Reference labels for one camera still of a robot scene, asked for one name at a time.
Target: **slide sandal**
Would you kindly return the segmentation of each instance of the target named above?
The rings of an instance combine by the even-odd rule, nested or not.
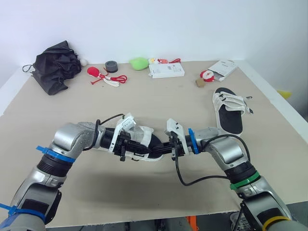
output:
[[[243,97],[228,88],[218,88],[213,94],[213,104],[217,127],[227,134],[240,136],[243,131],[242,115],[245,112],[253,114]]]

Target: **folded umbrella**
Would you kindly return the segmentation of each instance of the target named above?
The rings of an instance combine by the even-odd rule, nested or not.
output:
[[[38,55],[33,67],[33,77],[49,95],[67,89],[64,80],[73,78],[81,71],[80,61],[67,41],[49,47]]]

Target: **beige table surface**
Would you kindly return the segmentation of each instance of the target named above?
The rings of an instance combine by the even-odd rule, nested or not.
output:
[[[218,87],[254,97],[248,104],[255,114],[243,116],[242,134],[253,165],[286,204],[308,200],[308,145],[241,70],[221,83],[198,88],[196,78],[213,63],[184,62],[184,77],[164,79],[151,79],[148,69],[133,71],[129,64],[120,64],[119,71],[110,74],[128,76],[119,88],[103,81],[91,85],[94,78],[83,68],[66,81],[69,89],[54,96],[30,78],[0,117],[0,202],[10,203],[41,158],[36,146],[48,146],[62,124],[131,112],[140,125],[153,127],[154,134],[167,141],[169,118],[185,129],[216,126],[212,94]],[[208,153],[180,158],[180,168],[186,181],[223,174]],[[93,149],[80,155],[61,191],[50,227],[226,212],[238,210],[240,202],[224,179],[182,186],[168,155],[159,162],[120,162],[117,156]],[[0,220],[6,216],[0,210]]]

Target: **white package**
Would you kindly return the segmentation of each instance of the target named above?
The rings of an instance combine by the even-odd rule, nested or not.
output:
[[[152,78],[181,77],[185,71],[180,63],[173,64],[150,64],[150,74]]]
[[[236,69],[237,65],[228,60],[220,60],[214,65],[212,65],[208,70],[214,72],[214,79],[218,81],[223,81],[232,71]]]

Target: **white wall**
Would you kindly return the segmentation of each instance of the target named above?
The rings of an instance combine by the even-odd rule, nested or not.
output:
[[[307,113],[307,0],[12,0],[1,6],[0,84],[63,40],[90,63],[137,56],[247,59]]]

